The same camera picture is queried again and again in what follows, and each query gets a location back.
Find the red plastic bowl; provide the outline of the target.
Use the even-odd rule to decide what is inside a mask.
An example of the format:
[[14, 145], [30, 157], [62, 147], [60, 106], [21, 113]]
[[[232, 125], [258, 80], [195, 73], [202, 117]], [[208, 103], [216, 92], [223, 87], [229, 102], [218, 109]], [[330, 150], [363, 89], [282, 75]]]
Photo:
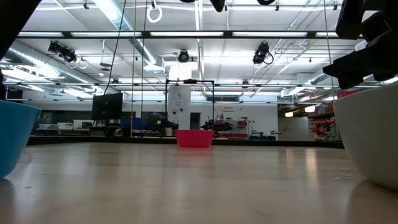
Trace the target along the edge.
[[178, 129], [175, 131], [179, 147], [203, 147], [211, 146], [214, 131], [199, 129]]

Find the shelf with red bins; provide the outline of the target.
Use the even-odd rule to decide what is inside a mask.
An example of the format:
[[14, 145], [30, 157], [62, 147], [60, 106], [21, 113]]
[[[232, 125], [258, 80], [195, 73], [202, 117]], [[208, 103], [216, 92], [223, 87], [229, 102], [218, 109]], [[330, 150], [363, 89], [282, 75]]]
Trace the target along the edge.
[[215, 121], [216, 137], [227, 139], [247, 139], [249, 120], [247, 117], [226, 118]]

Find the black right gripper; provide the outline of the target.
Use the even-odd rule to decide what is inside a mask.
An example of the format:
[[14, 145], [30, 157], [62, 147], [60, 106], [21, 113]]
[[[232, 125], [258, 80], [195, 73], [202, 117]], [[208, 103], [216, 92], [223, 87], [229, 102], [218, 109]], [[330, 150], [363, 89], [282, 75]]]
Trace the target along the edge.
[[[366, 48], [340, 57], [322, 69], [338, 78], [341, 89], [372, 88], [398, 81], [398, 0], [363, 0], [362, 10], [375, 12], [362, 21]], [[391, 76], [377, 80], [373, 74]]]

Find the storage rack with red boxes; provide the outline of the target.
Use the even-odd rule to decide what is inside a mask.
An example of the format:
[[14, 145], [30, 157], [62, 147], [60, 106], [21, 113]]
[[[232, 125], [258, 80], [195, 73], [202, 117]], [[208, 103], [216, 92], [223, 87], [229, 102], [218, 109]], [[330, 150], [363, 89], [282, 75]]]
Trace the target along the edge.
[[340, 141], [333, 108], [336, 99], [336, 91], [332, 88], [320, 91], [309, 99], [310, 103], [315, 103], [314, 112], [307, 113], [308, 127], [314, 134], [314, 141]]

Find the black aluminium table frame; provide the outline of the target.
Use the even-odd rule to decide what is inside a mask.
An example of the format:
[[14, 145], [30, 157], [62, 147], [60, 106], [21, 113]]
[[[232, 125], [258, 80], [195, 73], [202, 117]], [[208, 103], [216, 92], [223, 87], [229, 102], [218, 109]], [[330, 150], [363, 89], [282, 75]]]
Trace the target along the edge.
[[[106, 142], [106, 143], [132, 143], [132, 144], [176, 144], [177, 140], [167, 138], [107, 138], [101, 136], [31, 136], [27, 142], [28, 146], [46, 144], [66, 144], [83, 142]], [[344, 149], [341, 141], [251, 141], [243, 139], [212, 141], [215, 146], [275, 146], [275, 147], [325, 147]]]

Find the black computer monitor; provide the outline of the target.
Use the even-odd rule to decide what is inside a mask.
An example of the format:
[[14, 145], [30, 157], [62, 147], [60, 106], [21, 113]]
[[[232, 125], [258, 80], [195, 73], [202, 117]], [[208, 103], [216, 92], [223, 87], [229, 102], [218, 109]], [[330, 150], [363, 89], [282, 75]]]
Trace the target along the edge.
[[123, 94], [114, 93], [94, 96], [92, 101], [92, 120], [111, 120], [122, 118]]

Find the black overhead light bar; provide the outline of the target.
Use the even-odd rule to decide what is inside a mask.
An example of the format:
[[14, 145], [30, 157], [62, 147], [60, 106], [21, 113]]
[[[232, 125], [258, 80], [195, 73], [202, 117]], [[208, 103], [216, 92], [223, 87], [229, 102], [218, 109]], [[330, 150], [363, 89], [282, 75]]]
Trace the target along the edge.
[[337, 39], [320, 31], [22, 31], [19, 39]]

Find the blue plastic bowl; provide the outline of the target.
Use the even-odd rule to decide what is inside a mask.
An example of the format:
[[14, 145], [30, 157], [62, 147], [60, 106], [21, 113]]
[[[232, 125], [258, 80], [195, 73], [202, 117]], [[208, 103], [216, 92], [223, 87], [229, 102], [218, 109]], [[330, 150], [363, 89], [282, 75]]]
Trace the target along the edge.
[[40, 113], [34, 106], [0, 100], [0, 179], [14, 170]]

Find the light grey plastic bowl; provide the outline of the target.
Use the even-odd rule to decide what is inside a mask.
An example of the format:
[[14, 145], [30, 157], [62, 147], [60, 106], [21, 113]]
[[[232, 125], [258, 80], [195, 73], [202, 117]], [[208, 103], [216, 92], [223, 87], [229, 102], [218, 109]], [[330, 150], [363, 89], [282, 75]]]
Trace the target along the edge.
[[343, 145], [368, 180], [398, 191], [398, 82], [336, 100]]

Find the silver ventilation duct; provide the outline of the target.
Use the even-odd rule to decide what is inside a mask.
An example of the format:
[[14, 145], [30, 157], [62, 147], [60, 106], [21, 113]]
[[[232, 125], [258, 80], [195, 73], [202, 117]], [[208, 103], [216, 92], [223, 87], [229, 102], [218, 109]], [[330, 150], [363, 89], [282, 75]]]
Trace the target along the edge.
[[55, 59], [20, 42], [14, 42], [0, 60], [5, 82], [27, 90], [54, 92], [97, 92], [94, 81]]

